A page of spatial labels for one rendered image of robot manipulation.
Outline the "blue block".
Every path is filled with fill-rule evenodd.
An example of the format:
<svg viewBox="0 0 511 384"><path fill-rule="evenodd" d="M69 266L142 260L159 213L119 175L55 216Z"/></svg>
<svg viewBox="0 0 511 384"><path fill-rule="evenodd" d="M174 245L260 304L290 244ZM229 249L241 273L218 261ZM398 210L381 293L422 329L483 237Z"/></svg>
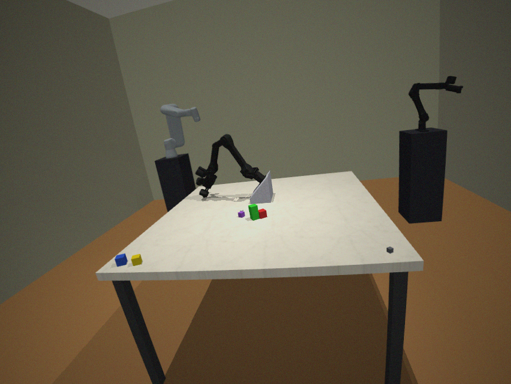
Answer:
<svg viewBox="0 0 511 384"><path fill-rule="evenodd" d="M115 263L116 263L117 267L126 265L127 261L128 260L127 260L127 257L125 254L119 254L119 255L116 255L116 257L115 257Z"/></svg>

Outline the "yellow block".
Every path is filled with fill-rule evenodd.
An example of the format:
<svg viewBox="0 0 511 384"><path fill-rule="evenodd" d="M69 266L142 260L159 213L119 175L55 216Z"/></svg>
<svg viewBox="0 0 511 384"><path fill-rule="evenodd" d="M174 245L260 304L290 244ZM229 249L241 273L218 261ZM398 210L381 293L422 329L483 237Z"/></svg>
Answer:
<svg viewBox="0 0 511 384"><path fill-rule="evenodd" d="M141 265L142 264L142 258L141 258L141 254L137 254L137 255L134 255L132 256L132 263L133 263L133 266L135 265Z"/></svg>

